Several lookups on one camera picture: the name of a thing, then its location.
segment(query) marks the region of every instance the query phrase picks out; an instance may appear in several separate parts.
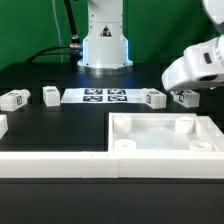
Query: black cable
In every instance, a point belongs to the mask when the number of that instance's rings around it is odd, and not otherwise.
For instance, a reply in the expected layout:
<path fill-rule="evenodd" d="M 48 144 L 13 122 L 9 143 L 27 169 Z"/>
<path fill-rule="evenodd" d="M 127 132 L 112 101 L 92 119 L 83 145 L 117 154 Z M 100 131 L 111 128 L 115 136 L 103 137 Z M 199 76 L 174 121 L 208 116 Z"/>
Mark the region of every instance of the black cable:
<path fill-rule="evenodd" d="M 30 58 L 28 58 L 25 62 L 26 63 L 32 63 L 34 61 L 34 59 L 36 59 L 37 57 L 43 55 L 45 52 L 54 51 L 54 50 L 58 50 L 58 49 L 65 49 L 65 48 L 69 48 L 70 49 L 70 46 L 56 46 L 56 47 L 50 47 L 50 48 L 41 50 L 41 51 L 37 52 L 35 55 L 33 55 Z"/>
<path fill-rule="evenodd" d="M 155 46 L 156 46 L 157 51 L 159 52 L 159 55 L 160 55 L 161 60 L 162 60 L 162 62 L 163 62 L 163 61 L 165 61 L 165 60 L 164 60 L 165 57 L 164 57 L 164 55 L 163 55 L 163 53 L 162 53 L 162 50 L 161 50 L 161 48 L 160 48 L 160 46 L 159 46 L 159 43 L 158 43 L 158 41 L 157 41 L 157 38 L 156 38 L 156 36 L 155 36 L 155 34 L 154 34 L 153 30 L 152 30 L 151 24 L 149 23 L 149 21 L 148 21 L 148 19 L 147 19 L 145 10 L 144 10 L 144 8 L 143 8 L 143 6 L 142 6 L 142 1 L 141 1 L 141 0 L 137 0 L 137 1 L 138 1 L 138 4 L 139 4 L 139 8 L 140 8 L 140 10 L 141 10 L 141 12 L 142 12 L 143 18 L 144 18 L 144 20 L 145 20 L 145 22 L 146 22 L 146 25 L 147 25 L 147 27 L 148 27 L 148 30 L 149 30 L 149 32 L 150 32 L 150 34 L 151 34 L 152 40 L 153 40 L 153 42 L 154 42 L 154 44 L 155 44 Z"/>
<path fill-rule="evenodd" d="M 66 12 L 67 12 L 70 30 L 72 34 L 72 43 L 80 43 L 79 37 L 77 35 L 76 26 L 75 26 L 75 19 L 72 12 L 71 2 L 70 0 L 64 0 L 64 4 L 66 7 Z"/>
<path fill-rule="evenodd" d="M 38 55 L 38 57 L 41 57 L 41 56 L 49 56 L 49 55 L 66 55 L 66 54 L 71 54 L 71 53 L 65 53 L 65 52 L 61 52 L 61 53 L 47 53 L 47 54 L 40 54 Z"/>

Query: green wall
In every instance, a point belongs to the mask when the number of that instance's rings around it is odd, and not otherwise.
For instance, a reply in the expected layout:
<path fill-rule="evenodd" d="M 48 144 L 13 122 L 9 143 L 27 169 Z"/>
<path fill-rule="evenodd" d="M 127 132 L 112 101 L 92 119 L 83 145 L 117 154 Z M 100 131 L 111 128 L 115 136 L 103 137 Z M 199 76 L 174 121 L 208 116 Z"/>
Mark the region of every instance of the green wall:
<path fill-rule="evenodd" d="M 71 1 L 77 30 L 87 34 L 87 1 Z M 136 63 L 171 63 L 192 44 L 217 36 L 200 0 L 142 0 L 151 28 L 164 55 L 162 60 L 139 8 L 138 0 L 124 0 L 124 34 L 129 40 L 130 59 Z M 70 43 L 70 30 L 63 0 L 56 0 L 64 45 Z M 23 62 L 34 53 L 57 46 L 58 36 L 51 0 L 0 1 L 0 69 Z M 59 56 L 37 61 L 60 61 Z"/>

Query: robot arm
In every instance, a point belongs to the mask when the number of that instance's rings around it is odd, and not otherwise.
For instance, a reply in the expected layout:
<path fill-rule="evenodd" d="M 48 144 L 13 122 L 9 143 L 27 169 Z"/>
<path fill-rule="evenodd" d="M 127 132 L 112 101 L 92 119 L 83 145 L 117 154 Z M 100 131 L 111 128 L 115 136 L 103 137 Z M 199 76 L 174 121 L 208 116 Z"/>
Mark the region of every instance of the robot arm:
<path fill-rule="evenodd" d="M 224 33 L 223 0 L 203 0 L 206 12 L 217 29 Z M 162 75 L 167 91 L 224 86 L 224 35 L 188 47 Z"/>

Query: white cube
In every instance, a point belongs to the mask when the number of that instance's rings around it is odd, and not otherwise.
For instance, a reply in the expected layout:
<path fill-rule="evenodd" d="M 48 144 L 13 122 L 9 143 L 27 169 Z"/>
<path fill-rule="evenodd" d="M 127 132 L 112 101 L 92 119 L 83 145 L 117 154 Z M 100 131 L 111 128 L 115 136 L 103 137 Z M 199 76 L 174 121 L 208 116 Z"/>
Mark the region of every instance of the white cube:
<path fill-rule="evenodd" d="M 8 130 L 7 117 L 6 115 L 0 115 L 0 139 Z"/>
<path fill-rule="evenodd" d="M 167 96 L 156 89 L 148 89 L 146 95 L 146 104 L 153 109 L 166 108 Z"/>
<path fill-rule="evenodd" d="M 192 90 L 185 90 L 173 94 L 173 100 L 186 108 L 199 107 L 200 94 Z"/>
<path fill-rule="evenodd" d="M 43 97 L 47 107 L 60 106 L 60 93 L 55 86 L 43 87 Z"/>
<path fill-rule="evenodd" d="M 0 107 L 2 111 L 15 111 L 27 104 L 30 92 L 26 89 L 12 90 L 0 97 Z"/>

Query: black table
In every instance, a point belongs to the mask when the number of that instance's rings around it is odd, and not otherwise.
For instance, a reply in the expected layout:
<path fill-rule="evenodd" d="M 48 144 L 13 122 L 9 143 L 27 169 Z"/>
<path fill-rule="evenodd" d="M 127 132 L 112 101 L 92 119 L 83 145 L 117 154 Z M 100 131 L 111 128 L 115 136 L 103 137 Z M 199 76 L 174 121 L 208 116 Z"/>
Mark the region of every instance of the black table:
<path fill-rule="evenodd" d="M 1 151 L 107 150 L 109 112 L 197 113 L 224 128 L 224 89 L 200 90 L 199 108 L 168 94 L 167 108 L 143 104 L 63 104 L 47 108 L 42 87 L 156 88 L 165 66 L 136 64 L 130 74 L 96 78 L 69 64 L 12 64 L 0 72 L 0 95 L 28 89 L 28 105 L 7 114 Z M 0 223 L 223 224 L 224 181 L 196 179 L 0 179 Z"/>
<path fill-rule="evenodd" d="M 13 89 L 31 92 L 28 105 L 7 114 L 9 130 L 0 141 L 2 151 L 104 151 L 107 150 L 109 112 L 197 113 L 209 115 L 224 127 L 224 88 L 201 90 L 199 108 L 186 109 L 163 90 L 159 64 L 135 64 L 126 75 L 96 77 L 78 73 L 70 64 L 18 63 L 0 72 L 0 95 Z M 66 88 L 156 88 L 168 94 L 167 108 L 153 110 L 144 104 L 61 104 L 47 108 L 42 87 L 56 86 L 61 96 Z"/>

